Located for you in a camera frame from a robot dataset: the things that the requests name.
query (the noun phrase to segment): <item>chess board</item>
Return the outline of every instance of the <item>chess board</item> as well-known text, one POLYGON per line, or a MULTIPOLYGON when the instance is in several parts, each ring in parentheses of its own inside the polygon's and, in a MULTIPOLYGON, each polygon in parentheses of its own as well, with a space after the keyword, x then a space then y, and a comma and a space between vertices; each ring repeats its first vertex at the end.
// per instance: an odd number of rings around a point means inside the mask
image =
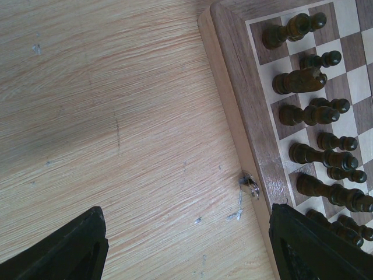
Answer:
MULTIPOLYGON (((352 213, 345 207, 330 204, 326 198, 299 194, 296 181, 300 173, 313 175, 325 184, 336 181, 327 176, 321 163, 297 164, 288 156, 295 142, 320 150, 316 144, 320 132, 355 137, 359 145, 351 153, 368 180, 363 184, 348 179, 337 183, 373 196, 372 15, 373 0, 222 0, 199 18, 242 170, 251 174, 259 185, 259 199, 254 198, 253 204, 271 262, 272 249, 267 235, 273 203, 287 203, 301 213, 316 209, 330 222, 345 214, 359 225, 373 227, 372 213, 352 213), (287 41, 275 50, 264 47, 262 32, 268 26, 286 25, 299 13, 318 12, 325 13, 328 19, 324 28, 308 33, 300 41, 287 41), (321 68, 328 76, 322 90, 288 95, 273 91, 272 80, 277 74, 299 69, 299 61, 306 55, 322 55, 332 50, 341 52, 342 61, 336 66, 321 68), (328 125, 307 126, 302 122, 289 127, 280 123, 281 106, 292 104, 305 109, 315 97, 345 98, 351 107, 337 122, 328 125)), ((371 253, 373 242, 364 241, 362 249, 371 253)))

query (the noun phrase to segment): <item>table surface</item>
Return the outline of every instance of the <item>table surface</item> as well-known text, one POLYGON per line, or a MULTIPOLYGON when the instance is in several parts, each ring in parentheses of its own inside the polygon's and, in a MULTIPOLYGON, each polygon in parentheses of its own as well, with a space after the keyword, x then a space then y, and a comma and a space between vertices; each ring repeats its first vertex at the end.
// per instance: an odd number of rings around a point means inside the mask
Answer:
POLYGON ((247 194, 234 216, 210 3, 1 0, 0 262, 99 205, 103 279, 273 278, 247 194))

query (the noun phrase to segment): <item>light wood surface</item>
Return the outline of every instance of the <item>light wood surface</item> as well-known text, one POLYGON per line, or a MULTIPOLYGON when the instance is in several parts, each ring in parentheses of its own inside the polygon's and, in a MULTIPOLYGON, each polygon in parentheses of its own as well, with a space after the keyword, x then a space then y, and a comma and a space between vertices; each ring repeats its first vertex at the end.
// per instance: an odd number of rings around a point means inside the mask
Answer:
POLYGON ((103 279, 273 278, 248 195, 228 218, 241 167, 210 4, 1 0, 0 261, 99 205, 103 279))

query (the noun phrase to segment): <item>checkered pattern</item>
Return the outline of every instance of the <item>checkered pattern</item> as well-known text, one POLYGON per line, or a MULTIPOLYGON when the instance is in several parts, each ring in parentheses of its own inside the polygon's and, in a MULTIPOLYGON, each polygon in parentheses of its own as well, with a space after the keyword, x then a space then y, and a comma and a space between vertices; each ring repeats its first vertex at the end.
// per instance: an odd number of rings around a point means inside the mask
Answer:
MULTIPOLYGON (((368 180, 363 184, 352 183, 348 179, 338 183, 346 188, 359 188, 365 194, 373 196, 372 15, 373 0, 335 0, 319 6, 305 7, 295 13, 267 17, 264 21, 248 24, 248 32, 254 41, 259 76, 295 209, 302 213, 306 213, 310 208, 316 209, 331 222, 340 214, 345 214, 354 218, 358 224, 373 228, 372 213, 351 213, 345 207, 330 204, 323 197, 306 197, 299 194, 296 189, 299 173, 313 175, 325 184, 333 184, 335 181, 327 176, 326 168, 321 163, 298 164, 288 157, 289 147, 295 142, 305 143, 319 150, 316 139, 323 131, 332 132, 337 137, 355 137, 359 146, 352 154, 359 161, 358 169, 367 173, 368 180), (263 47, 261 34, 267 26, 285 25, 289 19, 301 12, 308 15, 323 12, 327 15, 328 22, 323 29, 308 33, 300 41, 287 41, 280 48, 271 51, 263 47), (277 74, 299 69, 299 61, 305 55, 322 55, 332 50, 340 51, 343 58, 339 65, 321 69, 328 76, 328 82, 322 90, 285 96, 273 91, 272 80, 277 74), (340 115, 339 121, 329 125, 318 124, 310 127, 301 123, 287 127, 280 123, 278 115, 281 106, 292 104, 304 109, 315 97, 328 100, 345 98, 350 101, 351 107, 347 113, 340 115)), ((363 250, 369 253, 373 251, 373 242, 365 241, 363 250)))

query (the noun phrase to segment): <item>brown square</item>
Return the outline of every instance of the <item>brown square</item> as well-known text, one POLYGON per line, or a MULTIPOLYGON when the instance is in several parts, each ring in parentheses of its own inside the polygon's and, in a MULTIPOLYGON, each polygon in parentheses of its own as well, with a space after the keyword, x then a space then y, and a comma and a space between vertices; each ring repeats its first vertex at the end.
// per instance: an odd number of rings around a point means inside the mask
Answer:
POLYGON ((358 135, 373 128, 373 101, 372 97, 353 105, 358 135))
POLYGON ((373 190, 373 159, 364 164, 364 171, 367 174, 368 191, 373 190))
POLYGON ((373 95, 373 63, 367 65, 369 84, 371 85, 371 94, 373 95))
POLYGON ((357 14, 360 22, 360 30, 368 30, 373 27, 373 0, 356 0, 357 14))
POLYGON ((263 65, 268 62, 279 60, 280 58, 289 55, 286 43, 283 43, 281 47, 275 48, 274 50, 268 50, 262 42, 263 31, 271 25, 282 25, 281 18, 276 17, 274 19, 264 20, 262 22, 253 23, 250 25, 252 38, 255 43, 256 52, 258 53, 259 64, 263 65))
POLYGON ((304 122, 301 122, 292 127, 289 125, 283 125, 280 122, 280 118, 279 118, 280 109, 285 105, 295 105, 300 108, 301 104, 300 104, 298 95, 294 94, 283 100, 280 100, 276 103, 271 104, 273 118, 275 119, 275 124, 276 124, 277 132, 279 134, 280 140, 305 128, 304 122))
POLYGON ((319 149, 319 146, 317 145, 317 137, 319 136, 319 134, 321 132, 333 133, 333 128, 331 124, 317 124, 314 126, 307 127, 306 130, 309 139, 309 145, 318 151, 322 151, 321 149, 319 149))
MULTIPOLYGON (((349 152, 352 153, 352 155, 359 161, 358 167, 360 167, 360 166, 363 165, 363 158, 361 157, 359 138, 355 137, 355 139, 357 140, 357 148, 355 150, 351 150, 349 152)), ((345 152, 345 150, 341 150, 339 148, 336 148, 336 150, 337 150, 337 152, 345 152)))
POLYGON ((325 93, 326 98, 329 101, 344 98, 347 99, 350 104, 352 104, 350 87, 346 73, 327 81, 325 85, 325 93))
POLYGON ((366 212, 351 212, 351 218, 359 225, 365 225, 366 223, 373 220, 373 213, 366 213, 366 212))
POLYGON ((340 43, 347 72, 365 64, 365 52, 361 32, 341 38, 340 43))
POLYGON ((327 219, 330 219, 332 216, 346 208, 345 206, 337 206, 331 204, 326 197, 322 197, 322 203, 324 204, 325 215, 327 219))
POLYGON ((314 15, 319 12, 323 12, 328 21, 323 28, 314 32, 316 46, 339 39, 339 30, 336 12, 334 10, 334 3, 328 3, 309 9, 309 15, 314 15))
POLYGON ((291 62, 291 67, 293 68, 293 70, 299 70, 300 69, 299 62, 302 60, 302 58, 310 54, 317 54, 316 48, 310 48, 309 50, 301 51, 301 52, 298 52, 297 54, 291 55, 290 62, 291 62))
POLYGON ((300 203, 310 198, 306 195, 300 194, 297 190, 297 180, 300 174, 308 174, 308 175, 312 175, 316 177, 316 170, 315 170, 314 163, 306 164, 302 166, 301 168, 297 169, 296 171, 289 174, 291 189, 293 190, 294 200, 295 200, 296 205, 299 205, 300 203))

